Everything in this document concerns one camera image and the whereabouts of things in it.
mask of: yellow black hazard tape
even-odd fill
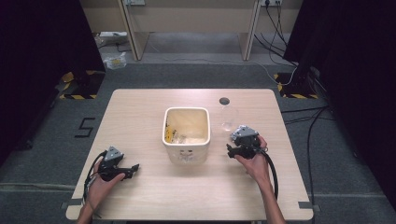
[[[102,84],[105,74],[94,73],[90,75],[90,84],[88,86],[79,86],[73,79],[73,74],[70,73],[64,75],[64,82],[67,83],[64,86],[63,92],[60,96],[61,99],[72,99],[72,100],[87,100],[95,99],[97,92]]]
[[[277,83],[281,83],[281,80],[279,79],[279,75],[278,74],[275,74],[274,77],[275,77],[275,81]],[[312,94],[310,94],[310,93],[303,94],[303,93],[298,93],[298,92],[296,92],[296,93],[287,93],[285,91],[285,86],[282,86],[282,85],[279,85],[279,84],[277,85],[277,89],[279,90],[280,96],[282,96],[284,98],[318,99],[318,96],[316,94],[314,94],[314,93],[312,93]]]

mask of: hand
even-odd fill
[[[100,162],[101,161],[97,162],[93,168],[93,173],[95,174],[96,178],[89,188],[87,197],[87,203],[93,210],[95,210],[102,200],[107,197],[114,186],[116,186],[116,184],[125,177],[125,174],[119,174],[108,182],[103,180],[102,177],[97,174]]]
[[[101,176],[99,176],[99,174],[97,174],[100,162],[101,161],[97,162],[93,168],[95,179],[89,188],[87,200],[79,212],[78,224],[90,223],[93,212],[97,209],[99,204],[107,197],[114,186],[116,186],[116,184],[125,177],[125,174],[122,173],[106,182]]]
[[[258,136],[258,138],[260,140],[260,147],[267,147],[264,138],[261,136]],[[239,155],[235,155],[235,158],[245,166],[247,173],[253,177],[259,185],[267,223],[286,223],[272,190],[267,159],[265,159],[261,153],[256,154],[251,160],[247,160]]]
[[[267,147],[267,143],[265,142],[264,138],[260,135],[257,137],[260,141],[260,147]],[[256,180],[258,184],[271,184],[268,170],[268,161],[261,153],[256,154],[251,160],[247,160],[239,155],[235,155],[235,158],[245,166],[247,173],[254,180]]]

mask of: black cable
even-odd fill
[[[299,118],[299,119],[296,119],[296,120],[286,120],[285,121],[285,124],[286,125],[288,125],[288,124],[293,124],[293,123],[298,123],[298,122],[304,122],[304,121],[309,121],[309,120],[311,120],[313,117],[304,117],[304,118]],[[326,119],[326,118],[319,118],[319,119],[325,119],[325,120],[331,120],[331,121],[334,121],[335,119]]]
[[[91,172],[92,172],[92,170],[93,170],[93,167],[95,166],[95,164],[96,164],[96,162],[99,160],[99,158],[104,157],[104,156],[106,155],[106,153],[107,153],[107,151],[105,150],[104,152],[102,152],[101,154],[99,154],[99,155],[96,157],[96,159],[93,161],[92,165],[91,165],[90,171],[88,172],[87,178],[85,179],[85,182],[84,182],[84,193],[82,194],[82,198],[83,198],[84,201],[85,201],[86,198],[87,198],[87,193],[88,193],[87,187],[88,187],[88,184],[90,183],[90,181],[91,181],[91,179],[92,179]]]
[[[260,33],[260,35],[262,35],[262,39],[267,42],[270,46],[272,45],[267,39],[265,39],[264,35],[262,33]],[[278,49],[282,52],[285,52],[285,50],[278,48],[277,46],[272,46],[274,49]]]
[[[266,152],[261,151],[261,153],[265,157],[265,159],[267,159],[268,164],[270,165],[271,172],[273,174],[273,179],[274,179],[274,194],[275,194],[275,198],[277,199],[277,194],[279,192],[279,186],[277,183],[277,175],[276,175],[276,169],[275,169],[274,163],[271,160],[270,156]]]
[[[273,49],[271,49],[270,47],[267,47],[264,43],[262,43],[261,41],[260,41],[260,39],[256,36],[256,35],[254,35],[254,37],[257,39],[257,41],[259,41],[259,43],[265,48],[265,49],[268,49],[269,51],[271,51],[271,52],[273,52],[274,54],[276,54],[277,56],[279,56],[280,58],[283,58],[283,56],[281,55],[281,54],[279,54],[278,52],[276,52],[276,51],[274,51]],[[287,61],[288,63],[291,63],[292,65],[290,65],[290,64],[285,64],[285,63],[277,63],[277,62],[274,62],[274,63],[277,63],[277,64],[281,64],[281,65],[286,65],[286,66],[290,66],[290,67],[297,67],[297,64],[296,63],[293,63],[293,62],[290,62],[290,61]]]
[[[308,159],[308,174],[309,174],[309,186],[311,188],[311,202],[312,206],[315,205],[315,197],[314,197],[314,183],[312,181],[312,172],[311,172],[311,154],[310,154],[310,144],[309,140],[311,138],[311,132],[312,132],[312,127],[314,127],[315,122],[318,120],[318,117],[320,114],[325,111],[327,107],[320,109],[318,112],[317,116],[315,117],[314,121],[312,121],[311,126],[309,126],[309,131],[308,131],[308,138],[306,140],[306,154],[307,154],[307,159]],[[315,214],[312,217],[312,223],[315,223]]]
[[[292,123],[296,123],[296,122],[300,122],[300,121],[311,120],[318,112],[319,112],[319,110],[317,112],[315,112],[311,117],[292,119],[292,120],[289,120],[289,121],[285,120],[285,124],[292,124]]]
[[[125,50],[120,50],[120,48],[119,48],[119,46],[120,46],[121,44],[119,44],[119,43],[116,43],[116,46],[117,46],[117,51],[118,52],[126,52],[126,51],[131,51],[131,49],[125,49]]]
[[[256,35],[254,35],[254,37],[257,39],[257,41],[259,41],[259,43],[260,43],[265,49],[268,49],[268,50],[272,51],[274,54],[276,54],[276,55],[279,56],[279,57],[283,57],[280,53],[274,51],[273,49],[271,49],[270,47],[268,47],[268,46],[266,46],[264,43],[262,43],[262,42],[260,41],[260,39],[259,39]]]
[[[308,81],[310,81],[310,82],[308,82],[308,84],[309,84],[309,87],[312,89],[312,91],[316,94],[316,95],[318,95],[317,94],[317,88],[315,88],[315,87],[317,87],[317,86],[319,86],[319,88],[318,88],[318,90],[320,91],[320,94],[321,94],[321,97],[323,98],[323,99],[325,99],[325,100],[327,100],[327,91],[326,91],[326,89],[322,86],[322,84],[320,83],[320,81],[314,76],[314,73],[311,71],[311,72],[309,72],[308,73]]]
[[[277,9],[277,24],[279,25],[280,34],[282,35],[283,38],[285,38],[285,36],[283,36],[283,31],[282,31],[282,22],[280,22],[280,14],[282,13],[282,6],[278,1],[276,1],[276,9]]]
[[[271,55],[271,48],[274,46],[275,37],[276,37],[276,33],[274,34],[274,37],[273,37],[273,39],[271,40],[270,51],[268,52],[268,55],[270,56],[270,59],[271,59],[271,61],[272,61],[273,63],[276,63],[276,62],[275,62],[274,59],[272,58],[272,55]]]
[[[112,46],[112,45],[123,45],[123,44],[126,44],[126,43],[129,43],[128,41],[125,41],[125,42],[122,42],[122,43],[110,43],[110,44],[105,44],[105,45],[102,45],[102,46],[100,46],[100,47],[98,47],[98,49],[101,49],[102,47],[107,47],[107,46]]]
[[[286,113],[294,113],[294,112],[302,112],[302,111],[308,111],[308,110],[317,110],[317,109],[323,109],[329,107],[328,105],[321,106],[321,107],[313,107],[313,108],[306,108],[306,109],[298,109],[298,110],[286,110],[286,111],[280,111],[282,114]]]
[[[288,46],[288,43],[286,42],[286,40],[285,40],[285,38],[283,37],[283,35],[281,35],[280,32],[278,31],[277,26],[275,25],[275,22],[274,22],[274,20],[272,19],[270,12],[268,11],[268,8],[267,8],[266,10],[267,10],[268,17],[270,18],[272,24],[274,25],[274,28],[275,28],[275,30],[276,30],[276,34],[279,35],[279,38],[283,41],[283,43],[285,43],[285,45],[286,45],[286,47],[287,47],[287,46]]]

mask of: table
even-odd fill
[[[245,124],[268,142],[278,176],[278,203],[286,220],[308,220],[312,209],[290,140],[271,90],[166,89],[116,90],[92,144],[72,199],[80,199],[94,158],[110,146],[125,154],[119,167],[140,168],[120,182],[101,205],[102,219],[111,220],[264,220],[259,188],[244,167],[227,155],[233,144],[220,125],[227,97],[237,109],[234,127]],[[207,160],[195,167],[170,162],[162,141],[165,110],[200,106],[209,111],[211,142]],[[66,216],[77,219],[81,205],[69,205]]]

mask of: cable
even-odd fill
[[[117,49],[119,48],[119,45],[123,45],[123,44],[126,44],[126,43],[129,43],[129,41],[125,41],[125,42],[122,42],[122,43],[109,43],[109,44],[105,44],[105,45],[102,45],[102,46],[100,46],[100,47],[98,47],[98,49],[101,49],[102,47],[108,47],[108,46],[112,46],[112,45],[115,45],[115,46],[117,46]]]
[[[318,113],[318,111],[315,112],[311,117],[303,117],[303,118],[298,118],[298,119],[285,120],[285,124],[288,125],[288,124],[292,124],[292,123],[304,122],[304,121],[311,120],[317,113]]]
[[[276,1],[276,9],[277,9],[277,24],[279,25],[279,30],[280,34],[282,35],[282,38],[285,39],[285,36],[283,36],[283,31],[282,31],[282,22],[280,22],[280,14],[282,13],[282,6],[280,5],[279,1]]]
[[[289,84],[291,83],[292,78],[293,78],[293,74],[291,74],[291,77],[290,77],[290,80],[289,80],[288,83],[286,83],[286,84],[279,83],[279,82],[277,82],[273,77],[271,77],[271,75],[270,75],[269,72],[268,72],[268,69],[267,69],[264,65],[262,65],[262,64],[260,64],[260,63],[235,62],[235,61],[230,61],[230,60],[213,61],[213,60],[208,60],[208,59],[186,59],[186,58],[167,59],[167,58],[164,58],[164,57],[161,57],[161,58],[158,58],[158,59],[165,60],[165,61],[169,61],[169,62],[172,62],[172,61],[193,61],[193,62],[203,61],[203,62],[208,62],[208,63],[244,63],[244,64],[257,64],[258,66],[260,66],[261,68],[263,68],[263,69],[265,70],[265,72],[266,72],[266,75],[267,75],[272,81],[274,81],[275,84],[277,84],[277,85],[279,85],[279,86],[286,86],[286,85],[289,85]]]
[[[91,181],[91,179],[92,179],[91,172],[92,172],[92,170],[93,170],[93,167],[95,166],[95,164],[96,164],[96,162],[99,160],[99,158],[104,157],[104,156],[106,155],[106,153],[107,153],[106,150],[105,150],[104,152],[100,153],[100,154],[95,158],[95,160],[93,161],[93,163],[92,163],[92,165],[91,165],[90,171],[88,172],[87,178],[85,179],[85,182],[84,182],[84,193],[82,194],[82,199],[83,199],[84,201],[85,201],[86,198],[87,198],[87,193],[88,193],[87,187],[88,187],[88,184],[90,183],[90,181]]]
[[[276,175],[276,169],[275,169],[274,163],[271,160],[270,156],[266,152],[261,151],[261,153],[265,157],[265,159],[267,159],[268,164],[270,165],[271,172],[273,174],[273,179],[274,179],[274,194],[275,194],[275,198],[277,199],[277,195],[278,195],[278,192],[279,192],[279,186],[278,186],[278,183],[277,183],[277,175]]]
[[[119,44],[119,43],[116,43],[116,46],[117,46],[117,51],[118,51],[118,52],[132,51],[131,49],[120,50],[120,45],[121,45],[121,44]]]
[[[309,126],[309,131],[308,131],[308,138],[306,140],[306,154],[307,154],[307,159],[308,159],[308,174],[309,174],[309,186],[311,188],[311,201],[312,201],[312,206],[315,205],[315,196],[314,196],[314,183],[312,181],[312,172],[311,172],[311,153],[310,153],[310,144],[309,140],[311,138],[311,132],[312,132],[312,127],[314,127],[315,122],[318,120],[318,117],[320,114],[325,111],[327,107],[320,109],[318,112],[317,116],[315,117],[314,121],[312,121],[311,125]],[[315,223],[315,214],[312,217],[312,223]]]
[[[277,62],[275,62],[274,60],[273,60],[273,58],[271,57],[271,52],[273,52],[274,54],[276,54],[277,56],[279,56],[279,58],[283,58],[283,56],[280,54],[280,53],[278,53],[278,52],[276,52],[276,51],[274,51],[272,48],[275,48],[275,49],[278,49],[278,50],[283,50],[283,49],[280,49],[280,48],[277,48],[277,47],[275,47],[275,46],[273,46],[270,42],[268,42],[263,36],[262,36],[262,38],[267,42],[267,43],[269,43],[270,44],[270,47],[268,47],[268,46],[266,46],[264,43],[262,43],[261,41],[260,41],[260,39],[256,36],[256,35],[254,35],[254,37],[257,39],[257,41],[259,41],[259,43],[262,45],[262,47],[263,48],[265,48],[265,49],[268,49],[269,50],[269,56],[270,56],[270,59],[271,59],[271,61],[273,62],[273,63],[276,63],[276,64],[280,64],[280,65],[285,65],[285,66],[290,66],[290,67],[297,67],[297,64],[295,64],[295,63],[293,63],[293,62],[290,62],[290,61],[287,61],[288,63],[291,63],[292,65],[290,65],[290,64],[285,64],[285,63],[277,63]]]
[[[277,26],[275,25],[275,22],[274,22],[274,20],[272,19],[270,12],[268,11],[268,7],[266,8],[266,11],[267,11],[268,17],[270,18],[272,24],[274,25],[274,28],[275,28],[275,30],[276,30],[276,34],[278,34],[279,38],[283,41],[283,43],[285,43],[285,45],[286,45],[286,47],[287,47],[287,46],[288,46],[288,43],[286,42],[286,40],[285,40],[285,38],[283,37],[283,35],[278,31]]]
[[[311,69],[311,72],[308,73],[307,80],[308,80],[309,87],[317,96],[319,96],[319,94],[317,92],[317,88],[315,88],[315,87],[318,87],[320,96],[323,99],[325,99],[325,100],[328,99],[327,90],[321,85],[321,83],[318,81],[318,79],[314,76],[314,71],[312,71],[312,69]]]
[[[260,35],[262,36],[262,39],[263,39],[265,42],[267,42],[269,45],[271,45],[271,43],[270,43],[267,39],[265,39],[265,37],[264,37],[264,35],[263,35],[262,33],[260,33]],[[285,50],[280,49],[280,48],[278,48],[278,47],[276,47],[276,46],[273,46],[273,48],[274,48],[274,49],[278,49],[278,50],[280,50],[280,51],[282,51],[282,52],[285,52]]]
[[[325,106],[313,107],[313,108],[306,108],[306,109],[280,111],[280,113],[282,113],[282,114],[294,113],[294,112],[301,112],[301,111],[307,111],[307,110],[323,109],[323,108],[327,108],[327,107],[329,107],[329,106],[328,106],[328,105],[325,105]]]
[[[268,52],[268,55],[270,56],[270,59],[271,59],[271,61],[272,61],[273,63],[276,63],[276,62],[275,62],[274,59],[272,58],[272,55],[271,55],[272,49],[271,49],[271,47],[274,46],[275,37],[276,37],[276,33],[274,34],[274,37],[273,37],[273,39],[271,40],[270,51]]]

